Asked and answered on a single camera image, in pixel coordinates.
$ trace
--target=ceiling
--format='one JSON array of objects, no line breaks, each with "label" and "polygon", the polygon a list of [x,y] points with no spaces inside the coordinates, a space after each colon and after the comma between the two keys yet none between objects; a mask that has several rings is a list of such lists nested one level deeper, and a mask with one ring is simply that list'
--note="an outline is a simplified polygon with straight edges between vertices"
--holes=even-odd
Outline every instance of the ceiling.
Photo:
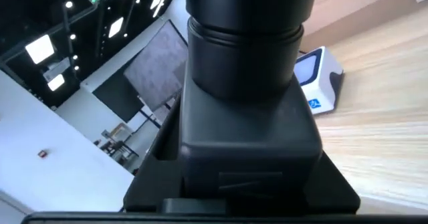
[{"label": "ceiling", "polygon": [[[0,0],[0,68],[47,106],[59,106],[82,80],[161,16],[171,1],[165,0],[153,17],[153,0],[101,0],[94,5],[89,0]],[[121,17],[120,31],[108,37],[110,26]],[[45,34],[54,54],[35,64],[25,46]],[[53,91],[43,73],[65,58],[71,66],[62,73],[64,84]]]}]

